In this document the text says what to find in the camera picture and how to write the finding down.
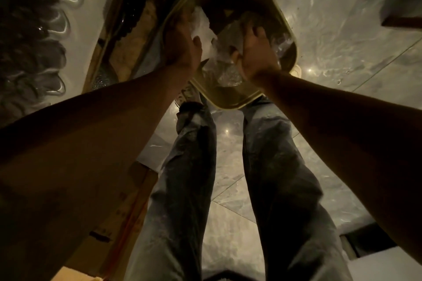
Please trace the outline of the person's left hand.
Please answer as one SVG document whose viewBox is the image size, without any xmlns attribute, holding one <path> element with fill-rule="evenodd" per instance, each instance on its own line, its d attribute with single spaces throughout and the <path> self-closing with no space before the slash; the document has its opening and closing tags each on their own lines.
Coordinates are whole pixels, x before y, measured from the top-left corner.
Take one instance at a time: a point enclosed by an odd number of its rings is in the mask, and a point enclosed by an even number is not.
<svg viewBox="0 0 422 281">
<path fill-rule="evenodd" d="M 200 62 L 193 58 L 193 38 L 190 31 L 190 12 L 176 14 L 168 23 L 164 35 L 166 63 L 185 68 L 193 74 Z"/>
</svg>

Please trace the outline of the person's right hand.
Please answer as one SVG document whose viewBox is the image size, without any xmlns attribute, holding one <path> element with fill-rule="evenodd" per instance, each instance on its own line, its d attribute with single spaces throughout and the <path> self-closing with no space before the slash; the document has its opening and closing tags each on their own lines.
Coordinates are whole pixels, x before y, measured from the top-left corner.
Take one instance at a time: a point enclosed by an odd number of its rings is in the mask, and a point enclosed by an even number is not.
<svg viewBox="0 0 422 281">
<path fill-rule="evenodd" d="M 239 70 L 241 76 L 257 87 L 262 87 L 270 77 L 281 73 L 277 56 L 272 50 L 263 27 L 256 27 L 252 22 L 242 25 L 244 70 Z"/>
</svg>

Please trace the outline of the clear plastic bin bag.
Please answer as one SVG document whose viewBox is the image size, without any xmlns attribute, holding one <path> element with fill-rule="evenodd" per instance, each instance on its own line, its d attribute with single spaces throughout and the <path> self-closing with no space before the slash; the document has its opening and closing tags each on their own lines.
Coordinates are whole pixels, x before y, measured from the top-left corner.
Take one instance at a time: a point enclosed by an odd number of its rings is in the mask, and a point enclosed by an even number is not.
<svg viewBox="0 0 422 281">
<path fill-rule="evenodd" d="M 245 11 L 238 15 L 233 10 L 223 10 L 223 19 L 217 19 L 217 27 L 211 27 L 211 20 L 204 10 L 194 7 L 191 17 L 191 36 L 199 37 L 202 44 L 201 61 L 203 76 L 214 87 L 233 87 L 244 82 L 235 63 L 232 61 L 231 49 L 235 48 L 243 53 L 243 24 L 252 22 L 266 30 L 272 50 L 280 60 L 293 45 L 293 38 L 280 27 L 280 23 L 265 18 L 259 13 Z"/>
</svg>

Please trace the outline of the person's right forearm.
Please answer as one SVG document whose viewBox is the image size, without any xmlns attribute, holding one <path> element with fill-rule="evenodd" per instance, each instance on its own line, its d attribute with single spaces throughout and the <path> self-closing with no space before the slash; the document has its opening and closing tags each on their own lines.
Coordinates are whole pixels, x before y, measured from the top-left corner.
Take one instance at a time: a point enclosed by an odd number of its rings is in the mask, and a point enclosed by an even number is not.
<svg viewBox="0 0 422 281">
<path fill-rule="evenodd" d="M 391 239 L 422 265 L 422 110 L 281 71 L 263 70 L 251 81 Z"/>
</svg>

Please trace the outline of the person's left forearm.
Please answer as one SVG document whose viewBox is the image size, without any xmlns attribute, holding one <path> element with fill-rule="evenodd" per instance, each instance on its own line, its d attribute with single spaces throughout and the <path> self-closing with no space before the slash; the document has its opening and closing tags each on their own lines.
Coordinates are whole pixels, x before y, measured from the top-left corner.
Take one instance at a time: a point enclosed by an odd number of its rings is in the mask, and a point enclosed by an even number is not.
<svg viewBox="0 0 422 281">
<path fill-rule="evenodd" d="M 50 281 L 119 203 L 128 170 L 197 68 L 167 65 L 0 130 L 0 281 Z"/>
</svg>

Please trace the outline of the person's left shoe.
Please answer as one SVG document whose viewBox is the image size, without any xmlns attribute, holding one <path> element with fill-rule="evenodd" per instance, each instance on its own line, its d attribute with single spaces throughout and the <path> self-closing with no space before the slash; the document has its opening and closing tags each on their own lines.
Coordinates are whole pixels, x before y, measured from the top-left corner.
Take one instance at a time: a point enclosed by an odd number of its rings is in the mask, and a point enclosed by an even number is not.
<svg viewBox="0 0 422 281">
<path fill-rule="evenodd" d="M 192 85 L 191 82 L 188 82 L 187 85 L 179 92 L 174 102 L 178 108 L 180 108 L 184 103 L 194 102 L 203 104 L 200 92 L 194 85 Z"/>
</svg>

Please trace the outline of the wooden cabinet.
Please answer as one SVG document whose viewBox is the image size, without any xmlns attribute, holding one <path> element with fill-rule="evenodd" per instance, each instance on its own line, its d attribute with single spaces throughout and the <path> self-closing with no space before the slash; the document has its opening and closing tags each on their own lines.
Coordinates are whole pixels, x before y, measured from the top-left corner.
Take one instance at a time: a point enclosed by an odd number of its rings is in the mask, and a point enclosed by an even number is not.
<svg viewBox="0 0 422 281">
<path fill-rule="evenodd" d="M 82 93 L 134 78 L 175 0 L 107 0 Z"/>
</svg>

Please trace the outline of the person's right leg in jeans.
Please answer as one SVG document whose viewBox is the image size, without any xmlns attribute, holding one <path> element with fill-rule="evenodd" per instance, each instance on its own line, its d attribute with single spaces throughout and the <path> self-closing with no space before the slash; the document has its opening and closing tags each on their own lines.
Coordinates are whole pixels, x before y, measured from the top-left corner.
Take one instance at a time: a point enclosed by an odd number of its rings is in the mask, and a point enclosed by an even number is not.
<svg viewBox="0 0 422 281">
<path fill-rule="evenodd" d="M 352 281 L 323 192 L 267 97 L 245 107 L 243 164 L 266 281 Z"/>
</svg>

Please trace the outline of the person's leg in jeans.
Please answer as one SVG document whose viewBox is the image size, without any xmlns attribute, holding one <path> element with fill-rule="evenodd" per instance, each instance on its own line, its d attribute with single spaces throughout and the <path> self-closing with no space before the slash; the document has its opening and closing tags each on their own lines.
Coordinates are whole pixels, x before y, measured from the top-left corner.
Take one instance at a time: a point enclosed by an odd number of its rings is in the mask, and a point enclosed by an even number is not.
<svg viewBox="0 0 422 281">
<path fill-rule="evenodd" d="M 267 97 L 245 107 L 243 164 L 266 281 L 352 281 L 323 192 Z"/>
<path fill-rule="evenodd" d="M 202 281 L 202 245 L 216 173 L 216 126 L 203 103 L 177 113 L 164 161 L 124 281 Z"/>
</svg>

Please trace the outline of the person's left leg in jeans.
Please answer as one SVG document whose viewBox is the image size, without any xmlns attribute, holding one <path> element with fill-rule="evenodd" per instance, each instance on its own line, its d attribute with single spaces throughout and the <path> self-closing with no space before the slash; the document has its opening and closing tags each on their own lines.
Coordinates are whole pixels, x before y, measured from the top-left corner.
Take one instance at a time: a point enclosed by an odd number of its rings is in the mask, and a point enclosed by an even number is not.
<svg viewBox="0 0 422 281">
<path fill-rule="evenodd" d="M 202 281 L 202 245 L 216 173 L 216 126 L 203 103 L 177 113 L 164 161 L 124 281 Z"/>
</svg>

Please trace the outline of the brown cardboard box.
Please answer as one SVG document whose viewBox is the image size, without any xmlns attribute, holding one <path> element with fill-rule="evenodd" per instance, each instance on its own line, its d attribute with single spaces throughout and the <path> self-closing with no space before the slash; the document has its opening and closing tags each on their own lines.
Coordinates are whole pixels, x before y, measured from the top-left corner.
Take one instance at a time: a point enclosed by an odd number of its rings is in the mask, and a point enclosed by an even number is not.
<svg viewBox="0 0 422 281">
<path fill-rule="evenodd" d="M 89 232 L 51 281 L 123 281 L 157 179 L 154 170 L 135 161 L 118 205 Z"/>
</svg>

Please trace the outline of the white panel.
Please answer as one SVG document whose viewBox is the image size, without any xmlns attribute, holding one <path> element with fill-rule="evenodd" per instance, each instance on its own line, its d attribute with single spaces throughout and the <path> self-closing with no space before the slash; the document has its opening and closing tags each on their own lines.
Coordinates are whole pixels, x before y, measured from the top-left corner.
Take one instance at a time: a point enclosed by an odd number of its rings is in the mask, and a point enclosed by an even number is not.
<svg viewBox="0 0 422 281">
<path fill-rule="evenodd" d="M 422 265 L 400 247 L 348 262 L 354 281 L 422 281 Z"/>
</svg>

